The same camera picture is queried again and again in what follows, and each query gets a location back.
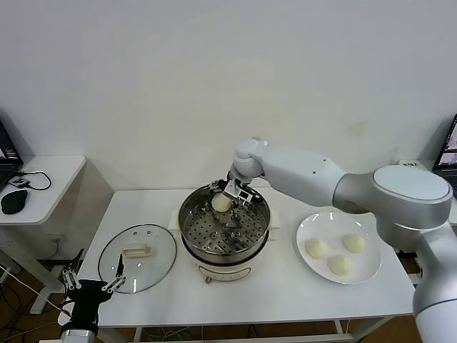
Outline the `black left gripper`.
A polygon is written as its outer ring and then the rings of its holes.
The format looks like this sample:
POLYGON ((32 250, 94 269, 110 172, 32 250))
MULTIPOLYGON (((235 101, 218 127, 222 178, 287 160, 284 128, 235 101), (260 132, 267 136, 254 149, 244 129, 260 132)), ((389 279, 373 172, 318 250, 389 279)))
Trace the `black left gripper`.
POLYGON ((77 268, 84 249, 70 261, 62 270, 64 286, 68 291, 69 299, 74 303, 71 311, 71 323, 76 325, 95 324, 98 318, 100 304, 109 300, 109 293, 116 292, 124 285, 124 258, 119 255, 119 263, 116 268, 115 278, 111 282, 82 279, 79 281, 77 268))

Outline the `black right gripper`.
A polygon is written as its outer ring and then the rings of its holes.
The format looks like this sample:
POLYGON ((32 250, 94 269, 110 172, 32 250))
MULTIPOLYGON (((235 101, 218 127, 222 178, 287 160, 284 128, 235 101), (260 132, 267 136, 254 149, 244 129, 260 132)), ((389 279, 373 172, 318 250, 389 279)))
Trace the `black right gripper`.
POLYGON ((215 180, 209 184, 212 193, 220 193, 225 190, 230 195, 241 195, 246 193, 246 202, 255 203, 260 201, 260 195, 253 193, 249 187, 248 179, 240 177, 237 173, 229 171, 226 180, 215 180))

